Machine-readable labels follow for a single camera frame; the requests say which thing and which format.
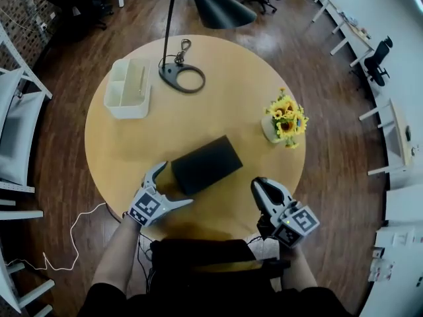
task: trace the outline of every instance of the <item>sunflower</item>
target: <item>sunflower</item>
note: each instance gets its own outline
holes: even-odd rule
[[[278,110],[282,112],[282,116],[288,114],[288,112],[296,112],[298,111],[297,103],[291,99],[288,95],[283,95],[278,98],[277,101],[273,102],[270,107],[269,111],[271,114],[275,114]]]
[[[296,129],[295,129],[295,133],[296,134],[302,134],[305,132],[305,130],[307,129],[307,121],[309,120],[309,118],[306,118],[302,113],[296,113],[296,120],[297,120],[297,125],[296,125]]]
[[[295,133],[297,124],[295,121],[278,122],[276,123],[276,127],[278,128],[276,134],[280,138],[286,138],[291,137]]]
[[[295,149],[295,148],[298,147],[298,145],[299,145],[299,143],[294,143],[292,145],[285,145],[285,148]]]
[[[282,116],[284,116],[280,109],[276,110],[272,115],[275,120],[280,120],[282,119]]]

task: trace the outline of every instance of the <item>desk lamp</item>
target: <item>desk lamp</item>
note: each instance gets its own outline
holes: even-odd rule
[[[244,26],[254,21],[256,13],[252,12],[236,0],[194,0],[197,6],[203,25],[212,29],[235,28]],[[167,40],[169,38],[169,28],[171,25],[174,0],[169,5],[167,16],[165,48],[163,50],[163,63],[159,65],[159,74],[162,80],[176,90],[185,93],[198,92],[206,83],[204,73],[195,66],[182,63],[183,55],[190,46],[190,41],[182,42],[182,51],[176,56],[174,63],[166,63]],[[202,84],[195,89],[186,89],[178,84],[176,78],[183,71],[195,71],[203,80]]]

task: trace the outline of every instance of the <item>flower pot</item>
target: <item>flower pot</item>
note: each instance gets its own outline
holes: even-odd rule
[[[262,118],[263,134],[272,143],[279,143],[282,140],[276,135],[271,116],[264,116]]]

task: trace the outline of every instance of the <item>hand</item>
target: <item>hand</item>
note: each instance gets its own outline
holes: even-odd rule
[[[300,258],[303,255],[300,246],[289,249],[284,246],[282,243],[279,243],[279,257],[281,260],[294,261]]]

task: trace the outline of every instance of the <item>lamp stand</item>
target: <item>lamp stand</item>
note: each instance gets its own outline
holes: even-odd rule
[[[206,76],[204,73],[197,67],[191,65],[185,65],[183,63],[168,63],[166,64],[166,52],[167,52],[167,40],[169,39],[169,28],[171,27],[171,20],[172,20],[172,12],[173,12],[173,5],[174,0],[171,0],[169,5],[169,13],[167,15],[167,25],[166,25],[166,35],[165,35],[165,48],[163,50],[163,63],[162,66],[159,67],[159,75],[166,82],[169,86],[179,90],[180,92],[185,93],[194,93],[198,92],[201,88],[204,87],[206,83]],[[187,89],[179,85],[178,83],[178,75],[183,71],[195,71],[199,76],[201,76],[203,82],[202,84],[195,89]]]

